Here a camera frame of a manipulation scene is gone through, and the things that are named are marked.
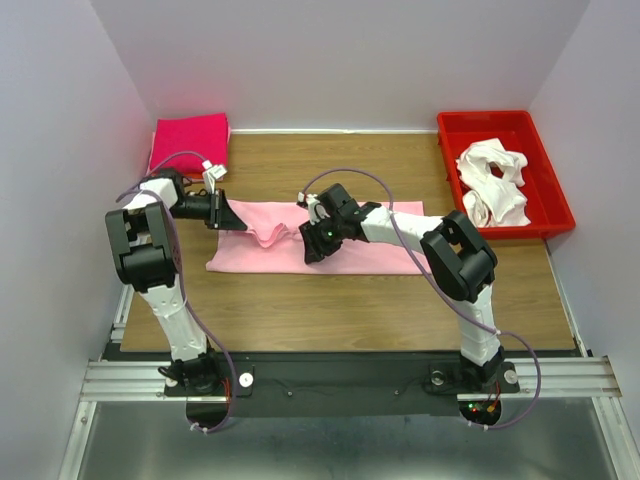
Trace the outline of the light pink t-shirt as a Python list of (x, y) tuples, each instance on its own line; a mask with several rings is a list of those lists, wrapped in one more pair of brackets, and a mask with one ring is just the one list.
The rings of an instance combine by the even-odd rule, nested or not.
[(418, 267), (401, 246), (344, 240), (319, 258), (300, 226), (306, 209), (291, 202), (229, 202), (246, 229), (221, 230), (209, 272), (303, 275), (418, 275)]

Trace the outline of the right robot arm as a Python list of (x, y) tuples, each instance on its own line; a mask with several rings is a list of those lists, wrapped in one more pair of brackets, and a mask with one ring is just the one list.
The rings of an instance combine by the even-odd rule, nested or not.
[(318, 195), (300, 192), (297, 205), (309, 214), (299, 227), (307, 265), (333, 255), (346, 240), (404, 248), (456, 313), (462, 385), (482, 390), (496, 381), (504, 362), (492, 308), (497, 257), (464, 213), (427, 217), (376, 202), (360, 205), (339, 183)]

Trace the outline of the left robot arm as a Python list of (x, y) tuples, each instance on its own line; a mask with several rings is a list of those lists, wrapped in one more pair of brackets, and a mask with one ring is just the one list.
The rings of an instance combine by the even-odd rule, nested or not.
[(222, 189), (185, 190), (186, 177), (159, 169), (135, 186), (133, 198), (105, 216), (116, 273), (149, 305), (170, 346), (159, 372), (171, 387), (208, 395), (223, 382), (215, 349), (188, 306), (174, 218), (200, 220), (212, 230), (245, 231)]

